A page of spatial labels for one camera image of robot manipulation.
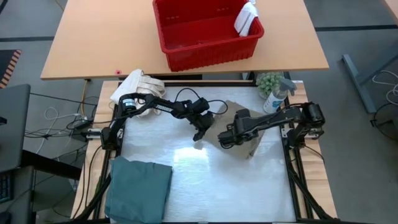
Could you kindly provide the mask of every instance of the white spray bottle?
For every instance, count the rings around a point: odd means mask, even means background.
[[[272,93],[268,96],[267,101],[264,103],[264,111],[267,114],[275,113],[280,104],[286,99],[287,91],[294,96],[294,91],[297,89],[294,82],[286,78],[279,80],[279,86],[276,86]]]

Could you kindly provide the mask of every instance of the white cloth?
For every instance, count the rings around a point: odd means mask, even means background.
[[[245,37],[249,34],[251,23],[257,16],[258,12],[256,7],[252,2],[247,2],[241,9],[234,23],[235,30],[239,33],[239,36]]]
[[[151,78],[148,75],[144,75],[141,69],[136,69],[130,73],[130,75],[120,84],[118,89],[112,94],[111,100],[115,104],[119,104],[119,99],[121,96],[128,93],[150,93],[154,96],[163,97],[166,93],[164,88],[164,82],[156,78]],[[136,100],[137,109],[141,108],[143,105]],[[155,109],[145,110],[138,117],[143,117],[154,110],[155,114],[159,115],[160,111]]]

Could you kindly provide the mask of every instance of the small potted plant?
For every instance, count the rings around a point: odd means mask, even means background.
[[[268,99],[272,90],[279,85],[279,80],[283,78],[280,72],[267,72],[262,73],[256,80],[256,85],[259,90],[259,95],[263,99]]]

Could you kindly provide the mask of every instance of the teal towel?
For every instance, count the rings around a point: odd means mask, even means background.
[[[105,214],[119,223],[161,223],[172,167],[121,156],[111,166]]]

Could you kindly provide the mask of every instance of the wooden board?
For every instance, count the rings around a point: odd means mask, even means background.
[[[384,5],[388,8],[391,13],[391,16],[394,18],[396,23],[398,24],[398,1],[397,0],[382,0]]]
[[[206,82],[229,82],[229,80],[208,80]],[[95,122],[103,122],[110,121],[112,119],[112,108],[113,106],[109,105],[110,99],[109,97],[118,87],[118,81],[108,81],[103,83],[103,87],[101,89],[101,94],[99,96],[98,101],[98,109],[95,115]],[[295,96],[289,96],[290,103],[303,103],[308,101],[307,94],[304,89],[303,83],[297,83],[298,90],[296,91]],[[109,124],[96,124],[95,128],[102,128],[104,126],[108,126]],[[318,141],[306,141],[308,146],[320,152],[320,147]],[[87,153],[86,153],[86,164],[90,164],[91,159],[93,158],[93,154],[95,153],[98,146],[100,146],[100,140],[90,141]],[[323,165],[322,160],[311,151],[306,149],[302,149],[301,151],[303,167],[305,171],[305,176],[307,178],[307,185],[309,191],[313,194],[314,198],[318,201],[318,203],[323,207],[323,209],[331,216],[336,217],[336,210],[333,203],[333,199],[331,197],[330,187],[328,183],[328,179],[326,176],[325,166]],[[104,151],[100,149],[97,152],[95,159],[91,168],[91,177],[90,177],[90,188],[88,189],[88,201],[94,196],[95,188],[98,183],[98,179],[101,175],[101,169],[103,165],[104,159]],[[88,166],[85,166],[85,187],[87,187],[88,181]],[[83,196],[83,205],[80,207],[78,214],[83,211],[85,195],[87,189],[84,190]],[[75,214],[77,208],[79,207],[81,196],[83,192],[83,173],[80,176],[80,182],[78,186],[78,190],[76,193],[75,203],[73,204],[72,217]],[[305,217],[305,210],[303,209],[303,198],[302,195],[299,198],[300,207],[302,207],[302,214]],[[104,206],[101,207],[101,215],[100,217],[104,217]]]
[[[305,92],[305,87],[303,83],[296,83],[297,91],[294,96],[289,94],[289,103],[304,103],[308,102],[307,93]],[[322,154],[319,142],[317,140],[305,140],[308,147],[316,150]],[[305,179],[307,181],[307,187],[315,200],[319,205],[332,217],[337,217],[335,204],[333,202],[333,197],[331,196],[330,186],[328,177],[326,175],[325,165],[319,155],[315,154],[307,148],[303,148],[300,151],[301,159],[303,162],[303,169]],[[307,217],[305,213],[305,205],[303,200],[303,195],[301,191],[296,187],[297,195],[300,205],[301,216],[303,218]]]
[[[151,0],[71,0],[41,79],[328,69],[303,0],[261,0],[264,27],[252,58],[172,73],[160,49]]]

